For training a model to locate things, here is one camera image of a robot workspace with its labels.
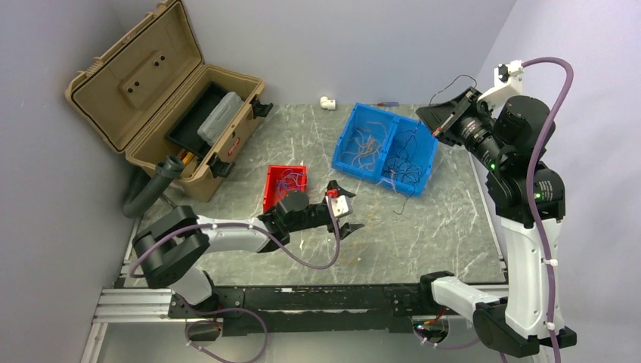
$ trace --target toolbox logo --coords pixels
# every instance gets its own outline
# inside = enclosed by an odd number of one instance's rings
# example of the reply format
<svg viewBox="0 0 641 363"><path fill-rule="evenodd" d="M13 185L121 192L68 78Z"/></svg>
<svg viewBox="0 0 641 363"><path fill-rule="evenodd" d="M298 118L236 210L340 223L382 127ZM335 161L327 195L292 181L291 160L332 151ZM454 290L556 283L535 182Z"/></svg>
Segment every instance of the toolbox logo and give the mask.
<svg viewBox="0 0 641 363"><path fill-rule="evenodd" d="M234 153L234 150L236 150L236 146L238 146L239 143L240 143L240 138L236 138L236 141L234 141L234 144L231 145L231 147L229 148L229 151L227 152L228 157L230 157L231 154Z"/></svg>

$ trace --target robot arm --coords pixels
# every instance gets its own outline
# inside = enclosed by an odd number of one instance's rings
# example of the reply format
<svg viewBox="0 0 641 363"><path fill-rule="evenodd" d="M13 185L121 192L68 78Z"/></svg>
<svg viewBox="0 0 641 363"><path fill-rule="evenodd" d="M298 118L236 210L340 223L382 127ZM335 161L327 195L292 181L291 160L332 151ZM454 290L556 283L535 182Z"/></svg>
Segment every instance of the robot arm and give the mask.
<svg viewBox="0 0 641 363"><path fill-rule="evenodd" d="M473 322L487 347L516 357L539 353L540 344L550 346L550 331L561 348L576 344L576 333L565 326L558 298L553 304L554 322L546 321L550 293L546 269L556 265L565 187L557 173L537 160L534 199L553 256L545 260L528 207L525 179L550 109L521 95L522 72L520 60L501 64L494 70L494 87L487 92L470 87L453 100L416 111L435 138L464 146L488 170L486 185L501 219L509 257L509 299L482 293L443 271L421 277L419 300L427 308L453 309ZM492 112L497 107L503 109L495 119Z"/></svg>
<svg viewBox="0 0 641 363"><path fill-rule="evenodd" d="M142 260L136 264L142 267L150 288L169 287L196 311L216 310L219 301L212 279L194 267L202 255L232 250L271 252L288 244L291 232L323 225L335 233L334 219L337 223L352 213L354 196L330 181L328 203L310 204L307 194L291 191L266 213L247 220L211 219L196 215L189 206L180 206L136 236L133 248ZM345 223L337 234L345 238L361 227ZM184 239L178 244L174 236Z"/></svg>

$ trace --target gray table surface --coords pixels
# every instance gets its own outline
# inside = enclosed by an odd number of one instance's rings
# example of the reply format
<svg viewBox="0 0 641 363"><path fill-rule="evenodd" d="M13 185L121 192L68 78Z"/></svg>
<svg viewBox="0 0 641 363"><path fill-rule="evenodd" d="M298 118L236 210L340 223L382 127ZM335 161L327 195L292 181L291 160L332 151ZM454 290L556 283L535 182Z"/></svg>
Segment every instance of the gray table surface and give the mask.
<svg viewBox="0 0 641 363"><path fill-rule="evenodd" d="M208 202L198 202L180 191L167 191L177 204L188 204L197 214L217 219L247 219L262 213L269 164L306 165L307 192L312 203L322 200L330 179L357 194L354 214L341 222L365 227L341 243L331 268L318 271L291 260L285 253L210 253L197 263L218 285L387 284L415 283L420 275L448 270L465 282L504 282L495 236L478 189L468 153L439 145L432 174L420 197L405 201L403 194L342 174L331 160L353 105L334 111L317 105L274 106L237 158L228 180ZM418 105L389 108L416 118ZM170 211L158 201L141 222L145 228ZM325 228L296 232L287 247L317 265L334 253L334 239ZM128 281L139 286L143 281Z"/></svg>

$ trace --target blue plastic tray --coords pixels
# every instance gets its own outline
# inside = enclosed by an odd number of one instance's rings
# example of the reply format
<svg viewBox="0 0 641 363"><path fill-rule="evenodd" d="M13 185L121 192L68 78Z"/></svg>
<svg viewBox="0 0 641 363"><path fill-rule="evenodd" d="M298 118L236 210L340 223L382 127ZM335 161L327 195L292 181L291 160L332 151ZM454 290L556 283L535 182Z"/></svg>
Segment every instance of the blue plastic tray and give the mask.
<svg viewBox="0 0 641 363"><path fill-rule="evenodd" d="M437 143L418 120L356 104L336 142L332 167L399 193L421 195Z"/></svg>

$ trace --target red plastic container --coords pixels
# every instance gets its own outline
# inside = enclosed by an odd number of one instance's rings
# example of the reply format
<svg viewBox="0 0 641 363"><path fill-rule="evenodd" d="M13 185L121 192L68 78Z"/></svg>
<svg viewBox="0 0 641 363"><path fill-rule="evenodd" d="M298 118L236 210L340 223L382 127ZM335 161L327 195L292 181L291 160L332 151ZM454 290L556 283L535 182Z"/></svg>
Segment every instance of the red plastic container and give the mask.
<svg viewBox="0 0 641 363"><path fill-rule="evenodd" d="M302 174L285 179L286 189L279 187L279 182L289 174ZM305 191L307 186L307 167L299 165L270 165L267 169L267 182L265 183L265 195L262 198L262 211L275 206L280 202L281 195L285 196L287 190L298 189Z"/></svg>

